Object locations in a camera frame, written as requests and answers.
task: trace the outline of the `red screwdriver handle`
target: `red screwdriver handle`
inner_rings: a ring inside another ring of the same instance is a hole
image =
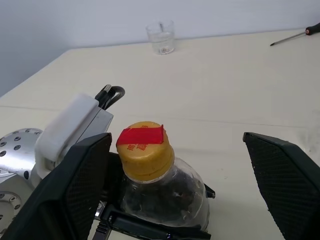
[[[316,34],[316,33],[320,33],[320,23],[318,23],[317,25],[314,26],[308,26],[305,29],[305,34],[310,36],[312,34]]]

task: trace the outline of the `plastic bottle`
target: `plastic bottle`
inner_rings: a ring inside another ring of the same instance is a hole
[[[144,121],[128,128],[159,127]],[[121,202],[126,213],[170,227],[207,229],[205,185],[191,166],[175,157],[165,130],[161,144],[121,144],[117,151],[127,176]]]

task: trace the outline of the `table surface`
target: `table surface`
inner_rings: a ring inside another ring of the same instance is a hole
[[[320,35],[270,47],[298,32],[179,40],[168,55],[153,54],[148,43],[69,50],[0,98],[0,136],[44,129],[78,93],[122,86],[126,95],[109,109],[114,142],[132,123],[164,124],[175,154],[216,191],[211,239],[283,240],[242,136],[302,142],[319,108]],[[131,238],[112,232],[110,239]]]

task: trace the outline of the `red tape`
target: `red tape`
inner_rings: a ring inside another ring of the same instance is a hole
[[[126,128],[120,134],[116,145],[123,144],[162,144],[164,142],[164,126]]]

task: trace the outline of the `screwdriver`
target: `screwdriver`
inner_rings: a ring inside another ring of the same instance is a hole
[[[314,25],[314,26],[308,26],[304,32],[302,33],[299,33],[297,35],[294,35],[294,36],[291,36],[291,37],[288,37],[286,39],[283,39],[283,40],[280,40],[280,41],[276,41],[274,43],[272,43],[270,46],[274,46],[274,45],[277,45],[277,44],[281,44],[285,41],[288,41],[290,39],[293,39],[293,38],[296,38],[298,36],[301,36],[301,35],[308,35],[308,36],[311,36],[313,34],[316,34],[316,33],[320,33],[320,23],[318,23],[317,25]]]

